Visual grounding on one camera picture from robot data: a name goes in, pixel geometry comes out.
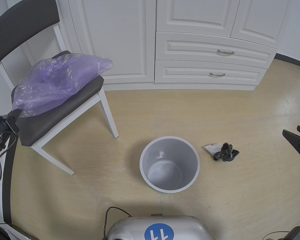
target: metal handle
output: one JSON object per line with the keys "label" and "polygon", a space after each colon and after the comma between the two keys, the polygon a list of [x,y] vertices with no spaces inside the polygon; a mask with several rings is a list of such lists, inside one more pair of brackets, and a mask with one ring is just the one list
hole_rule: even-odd
{"label": "metal handle", "polygon": [[217,52],[219,52],[219,53],[221,53],[221,54],[235,54],[234,51],[228,52],[228,51],[222,51],[222,50],[220,50],[220,49],[218,49]]}
{"label": "metal handle", "polygon": [[214,76],[214,77],[224,77],[226,75],[226,73],[223,73],[223,74],[212,74],[210,73],[211,76]]}

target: trash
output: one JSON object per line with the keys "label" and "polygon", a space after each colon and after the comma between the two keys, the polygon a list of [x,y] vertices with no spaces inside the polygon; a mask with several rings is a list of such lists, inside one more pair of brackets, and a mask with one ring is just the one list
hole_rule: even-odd
{"label": "trash", "polygon": [[204,148],[212,155],[215,161],[222,160],[224,162],[230,162],[239,154],[239,151],[233,149],[232,145],[227,142],[223,145],[218,143],[211,144]]}
{"label": "trash", "polygon": [[17,86],[12,110],[32,117],[60,106],[86,84],[112,68],[112,61],[97,56],[70,53],[46,58],[32,66]]}

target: drawer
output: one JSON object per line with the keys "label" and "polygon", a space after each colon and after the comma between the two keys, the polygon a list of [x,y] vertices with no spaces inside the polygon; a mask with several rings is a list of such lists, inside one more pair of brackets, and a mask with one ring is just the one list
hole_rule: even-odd
{"label": "drawer", "polygon": [[265,68],[221,62],[156,60],[156,83],[219,83],[258,85]]}
{"label": "drawer", "polygon": [[276,52],[274,48],[231,37],[176,32],[156,33],[156,60],[224,62],[267,69]]}

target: purple plastic bag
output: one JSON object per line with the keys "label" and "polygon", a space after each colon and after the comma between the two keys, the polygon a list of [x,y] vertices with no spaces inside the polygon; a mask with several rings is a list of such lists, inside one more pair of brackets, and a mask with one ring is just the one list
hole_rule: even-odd
{"label": "purple plastic bag", "polygon": [[112,68],[112,61],[71,53],[40,60],[20,81],[14,92],[12,110],[32,117],[60,106],[91,80]]}

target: white letter on logo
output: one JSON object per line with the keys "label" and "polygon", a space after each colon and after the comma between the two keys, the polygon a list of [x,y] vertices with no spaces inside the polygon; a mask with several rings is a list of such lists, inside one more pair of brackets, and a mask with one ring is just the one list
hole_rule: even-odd
{"label": "white letter on logo", "polygon": [[160,233],[161,233],[161,240],[165,240],[168,238],[168,236],[164,236],[164,230],[163,229],[160,229]]}
{"label": "white letter on logo", "polygon": [[153,230],[150,230],[150,235],[151,235],[151,240],[157,240],[158,239],[158,237],[154,237],[153,236]]}

